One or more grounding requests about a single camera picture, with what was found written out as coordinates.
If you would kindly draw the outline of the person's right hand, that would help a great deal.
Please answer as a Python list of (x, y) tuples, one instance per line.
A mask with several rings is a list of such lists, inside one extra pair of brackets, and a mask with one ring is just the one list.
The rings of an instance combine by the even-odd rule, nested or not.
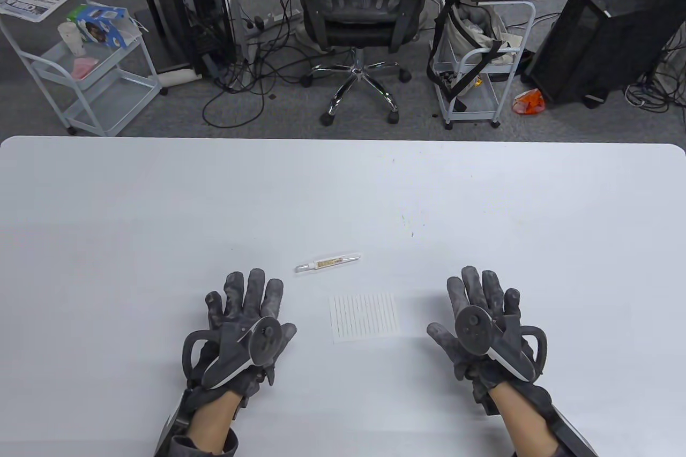
[(448, 294), (455, 334), (439, 323), (430, 323), (427, 334), (452, 361), (455, 377), (473, 384), (474, 399), (487, 415), (499, 414), (491, 392), (507, 383), (551, 419), (550, 395), (535, 385), (546, 363), (547, 339), (543, 330), (521, 324), (519, 290), (502, 290), (495, 272), (466, 266), (461, 276), (448, 278)]

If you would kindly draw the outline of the person's left hand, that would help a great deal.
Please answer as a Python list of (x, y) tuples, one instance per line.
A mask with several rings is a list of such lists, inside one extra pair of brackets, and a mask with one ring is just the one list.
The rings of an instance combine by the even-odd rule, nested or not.
[(185, 413), (227, 392), (237, 394), (244, 407), (262, 382), (274, 383), (276, 361), (297, 331), (278, 320), (283, 296), (281, 279), (266, 279), (260, 268), (248, 276), (232, 272), (223, 293), (206, 295), (209, 327), (187, 335), (182, 348)]

